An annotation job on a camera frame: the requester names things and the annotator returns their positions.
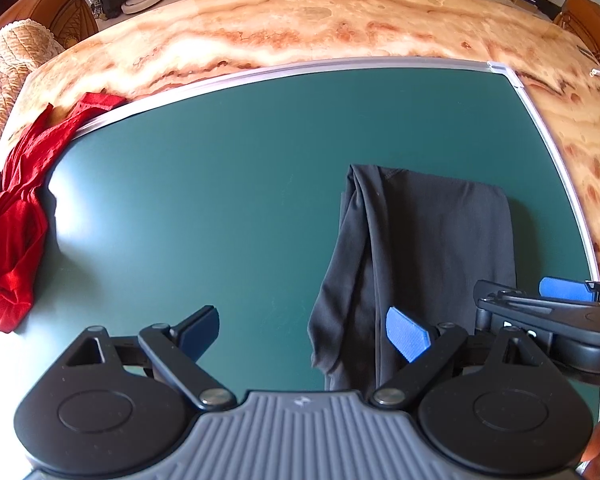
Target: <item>black cloth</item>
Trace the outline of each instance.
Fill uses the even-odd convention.
[[[474,332],[477,280],[516,285],[501,189],[408,170],[351,166],[340,230],[309,320],[327,390],[368,396],[406,364],[386,337],[390,306]]]

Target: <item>screw head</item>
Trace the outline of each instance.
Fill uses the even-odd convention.
[[[217,408],[234,400],[234,394],[224,388],[209,388],[200,394],[200,401],[205,406]]]
[[[374,393],[374,400],[381,406],[395,406],[406,399],[404,392],[398,388],[382,388]]]

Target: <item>beige blanket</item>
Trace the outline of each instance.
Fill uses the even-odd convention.
[[[27,76],[63,50],[51,32],[32,20],[0,30],[0,137]]]

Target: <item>robotic arm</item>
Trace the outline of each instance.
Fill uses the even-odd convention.
[[[88,327],[16,410],[29,480],[575,480],[592,420],[566,377],[600,384],[600,283],[584,286],[592,301],[478,282],[475,335],[398,316],[407,336],[390,340],[411,360],[369,399],[238,402],[195,363],[218,335],[212,306],[134,337]]]

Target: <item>brown leather chair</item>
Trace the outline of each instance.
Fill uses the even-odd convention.
[[[600,62],[600,6],[590,0],[566,0],[556,25],[576,34]]]
[[[64,48],[74,46],[98,31],[96,20],[84,0],[18,0],[0,16],[0,29],[27,18],[48,28]]]

